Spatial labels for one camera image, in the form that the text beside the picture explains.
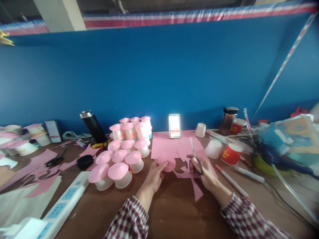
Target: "person's left hand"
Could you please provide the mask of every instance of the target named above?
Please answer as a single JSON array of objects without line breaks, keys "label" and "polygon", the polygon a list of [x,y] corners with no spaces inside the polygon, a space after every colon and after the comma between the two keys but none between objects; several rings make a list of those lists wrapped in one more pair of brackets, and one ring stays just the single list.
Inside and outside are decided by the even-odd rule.
[{"label": "person's left hand", "polygon": [[163,181],[164,173],[162,172],[163,169],[167,166],[167,162],[162,164],[161,166],[158,165],[157,160],[155,160],[149,169],[149,173],[146,176],[146,179],[141,186],[141,188],[145,188],[151,190],[152,193],[156,193],[160,187],[160,184]]}]

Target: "red paper cup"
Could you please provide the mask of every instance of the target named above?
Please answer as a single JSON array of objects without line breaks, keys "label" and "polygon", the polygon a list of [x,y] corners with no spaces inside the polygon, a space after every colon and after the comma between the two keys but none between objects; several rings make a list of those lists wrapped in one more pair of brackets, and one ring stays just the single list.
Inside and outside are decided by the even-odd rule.
[{"label": "red paper cup", "polygon": [[220,158],[227,164],[235,166],[243,154],[243,148],[236,144],[228,144],[224,151],[221,153]]},{"label": "red paper cup", "polygon": [[230,128],[230,133],[231,134],[238,134],[242,131],[242,129],[245,127],[247,124],[246,120],[242,119],[234,119],[233,125]]}]

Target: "black lid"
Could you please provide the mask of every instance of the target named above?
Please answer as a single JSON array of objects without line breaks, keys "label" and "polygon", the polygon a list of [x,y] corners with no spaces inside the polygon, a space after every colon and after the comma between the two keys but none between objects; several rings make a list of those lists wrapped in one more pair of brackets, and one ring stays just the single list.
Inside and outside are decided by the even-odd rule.
[{"label": "black lid", "polygon": [[225,107],[224,108],[224,113],[230,114],[230,115],[235,115],[238,113],[238,111],[239,111],[239,109],[236,107]]},{"label": "black lid", "polygon": [[92,155],[85,155],[81,158],[79,158],[76,162],[76,165],[79,167],[79,169],[84,170],[90,167],[94,162]]}]

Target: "black thermos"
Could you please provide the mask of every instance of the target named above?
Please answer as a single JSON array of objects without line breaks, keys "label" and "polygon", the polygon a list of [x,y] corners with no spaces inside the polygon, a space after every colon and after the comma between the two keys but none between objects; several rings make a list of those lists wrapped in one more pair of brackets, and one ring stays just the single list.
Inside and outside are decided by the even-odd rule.
[{"label": "black thermos", "polygon": [[97,118],[91,111],[81,112],[80,117],[84,121],[87,128],[89,129],[96,143],[107,142],[105,133],[103,132],[99,122],[97,121]]}]

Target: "striped border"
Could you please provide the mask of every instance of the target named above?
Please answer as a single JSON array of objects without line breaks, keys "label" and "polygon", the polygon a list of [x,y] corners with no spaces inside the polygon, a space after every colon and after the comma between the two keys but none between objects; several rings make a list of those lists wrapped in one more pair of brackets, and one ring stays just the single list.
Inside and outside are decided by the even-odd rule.
[{"label": "striped border", "polygon": [[[296,4],[296,1],[293,1],[260,6],[187,12],[86,15],[83,17],[83,20],[86,28],[88,30],[92,30],[101,28],[142,27],[291,15],[305,12],[316,12],[318,9],[316,2],[297,2],[299,2],[299,4]],[[4,32],[9,32],[12,36],[50,32],[43,20],[3,25],[0,26],[0,29]]]}]

